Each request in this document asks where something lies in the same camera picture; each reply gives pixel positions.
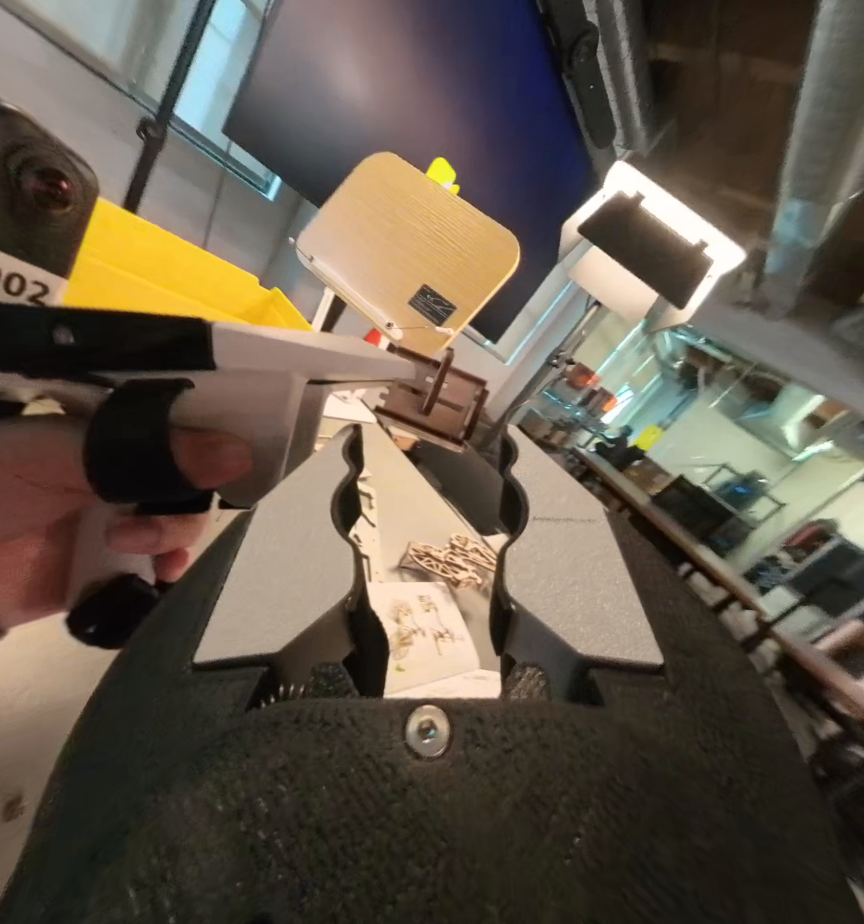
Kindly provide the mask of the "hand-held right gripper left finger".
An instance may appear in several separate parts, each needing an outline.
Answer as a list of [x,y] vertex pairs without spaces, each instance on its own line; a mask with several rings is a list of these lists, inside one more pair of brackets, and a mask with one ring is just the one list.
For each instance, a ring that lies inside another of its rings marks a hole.
[[352,538],[364,465],[363,428],[346,425],[256,506],[196,667],[265,665],[300,689],[319,664],[341,664],[362,696],[383,696],[390,647]]

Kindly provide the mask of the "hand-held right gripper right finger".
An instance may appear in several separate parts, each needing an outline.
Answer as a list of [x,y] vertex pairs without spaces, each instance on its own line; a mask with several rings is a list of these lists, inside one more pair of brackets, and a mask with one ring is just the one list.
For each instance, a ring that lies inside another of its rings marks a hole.
[[516,425],[502,433],[489,630],[504,662],[659,672],[664,656],[607,509]]

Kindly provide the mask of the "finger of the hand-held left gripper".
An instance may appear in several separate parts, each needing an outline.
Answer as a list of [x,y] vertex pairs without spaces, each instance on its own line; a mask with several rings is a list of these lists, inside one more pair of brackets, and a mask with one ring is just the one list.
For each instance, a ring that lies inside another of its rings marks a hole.
[[281,407],[310,384],[375,385],[415,376],[415,364],[346,335],[218,322],[211,330],[216,407]]

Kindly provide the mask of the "wooden wheel part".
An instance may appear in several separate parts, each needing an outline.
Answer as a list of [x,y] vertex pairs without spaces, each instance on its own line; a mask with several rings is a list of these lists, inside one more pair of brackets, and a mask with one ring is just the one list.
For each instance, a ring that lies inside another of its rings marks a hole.
[[420,409],[420,413],[423,416],[430,416],[436,404],[438,403],[440,394],[447,382],[453,359],[454,350],[452,347],[447,347],[443,353],[442,360],[438,364],[438,372],[436,377],[433,380],[433,383],[427,392],[425,401]]

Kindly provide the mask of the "small dark wooden box model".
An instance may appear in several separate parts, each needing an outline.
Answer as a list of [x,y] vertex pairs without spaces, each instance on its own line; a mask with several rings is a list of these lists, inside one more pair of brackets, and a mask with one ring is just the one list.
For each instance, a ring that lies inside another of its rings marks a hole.
[[425,417],[420,410],[443,355],[433,359],[393,346],[388,351],[408,360],[414,370],[410,377],[388,387],[374,411],[380,422],[414,436],[419,442],[455,453],[464,451],[488,398],[486,381],[458,369],[453,359],[438,403],[431,415]]

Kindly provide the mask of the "wooden bicycle model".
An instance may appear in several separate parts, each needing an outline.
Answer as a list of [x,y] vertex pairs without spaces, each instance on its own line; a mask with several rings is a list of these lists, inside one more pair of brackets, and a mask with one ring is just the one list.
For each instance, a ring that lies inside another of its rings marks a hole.
[[452,590],[489,593],[496,574],[498,549],[485,539],[452,534],[443,545],[412,540],[398,567],[444,582]]

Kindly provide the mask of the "person's left hand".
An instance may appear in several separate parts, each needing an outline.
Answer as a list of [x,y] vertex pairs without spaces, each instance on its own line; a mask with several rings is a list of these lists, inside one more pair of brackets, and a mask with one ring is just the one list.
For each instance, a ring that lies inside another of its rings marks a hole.
[[[82,460],[84,426],[58,415],[0,420],[0,638],[64,609],[82,517],[99,505]],[[245,477],[253,451],[226,433],[171,432],[172,456],[195,489]],[[156,579],[191,564],[207,514],[118,514],[100,551],[147,556]]]

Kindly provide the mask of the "yellow plastic bin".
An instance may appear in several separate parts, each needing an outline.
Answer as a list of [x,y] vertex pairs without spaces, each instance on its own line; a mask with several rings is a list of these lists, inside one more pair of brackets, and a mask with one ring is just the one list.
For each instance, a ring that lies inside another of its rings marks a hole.
[[277,288],[103,198],[62,304],[310,331]]

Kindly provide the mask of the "long brown table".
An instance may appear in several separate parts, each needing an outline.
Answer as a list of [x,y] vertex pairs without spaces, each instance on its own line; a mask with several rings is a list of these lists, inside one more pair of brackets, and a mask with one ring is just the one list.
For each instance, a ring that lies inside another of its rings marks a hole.
[[829,696],[830,701],[840,705],[844,714],[864,727],[864,688],[840,666],[831,661],[813,645],[798,641],[794,636],[780,631],[768,622],[766,611],[751,584],[737,576],[712,550],[663,511],[653,498],[642,491],[624,473],[611,466],[606,459],[589,452],[572,450],[575,456],[607,490],[633,514],[652,523],[668,539],[679,546],[692,562],[695,571],[705,574],[714,584],[726,592],[729,603],[740,603],[752,610],[757,619],[755,636],[772,639],[782,652],[798,664]]

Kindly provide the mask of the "light wooden side table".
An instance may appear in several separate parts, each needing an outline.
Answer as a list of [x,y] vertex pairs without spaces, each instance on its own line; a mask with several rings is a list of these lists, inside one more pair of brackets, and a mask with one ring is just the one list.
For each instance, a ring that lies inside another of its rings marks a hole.
[[295,248],[394,347],[431,359],[451,347],[521,259],[512,232],[393,153],[359,163]]

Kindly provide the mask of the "printed instruction sheet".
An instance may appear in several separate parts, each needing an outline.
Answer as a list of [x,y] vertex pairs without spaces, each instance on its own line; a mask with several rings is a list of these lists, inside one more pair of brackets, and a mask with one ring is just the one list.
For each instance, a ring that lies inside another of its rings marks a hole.
[[439,582],[382,582],[368,596],[389,644],[385,699],[497,699],[451,591]]

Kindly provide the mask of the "black metal pole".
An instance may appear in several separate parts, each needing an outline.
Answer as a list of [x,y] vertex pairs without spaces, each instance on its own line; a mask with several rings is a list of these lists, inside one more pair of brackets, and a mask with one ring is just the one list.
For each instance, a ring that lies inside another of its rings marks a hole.
[[138,122],[137,134],[142,142],[142,148],[122,205],[123,209],[130,214],[139,212],[149,180],[168,140],[176,105],[215,5],[215,1],[198,1],[195,4],[159,106],[154,115],[145,116]]

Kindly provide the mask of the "large dark screen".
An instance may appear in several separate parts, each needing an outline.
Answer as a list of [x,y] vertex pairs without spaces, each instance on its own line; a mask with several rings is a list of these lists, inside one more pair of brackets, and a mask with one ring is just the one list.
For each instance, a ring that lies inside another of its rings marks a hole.
[[460,195],[507,227],[518,270],[472,327],[499,340],[597,188],[536,2],[274,2],[225,136],[315,206],[370,154],[443,157]]

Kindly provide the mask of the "white box light fixture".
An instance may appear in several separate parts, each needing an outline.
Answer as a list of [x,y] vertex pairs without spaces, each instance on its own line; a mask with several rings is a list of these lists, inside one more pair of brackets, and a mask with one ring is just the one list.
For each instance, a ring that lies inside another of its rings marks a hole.
[[626,160],[563,224],[559,257],[583,246],[572,282],[652,331],[684,327],[736,281],[748,252]]

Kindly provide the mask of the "black bar device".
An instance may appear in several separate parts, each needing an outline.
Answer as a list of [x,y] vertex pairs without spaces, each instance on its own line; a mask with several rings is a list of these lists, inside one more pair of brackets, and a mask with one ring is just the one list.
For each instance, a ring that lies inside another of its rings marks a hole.
[[537,6],[585,135],[598,150],[610,149],[616,124],[599,63],[597,25],[582,1],[538,1]]

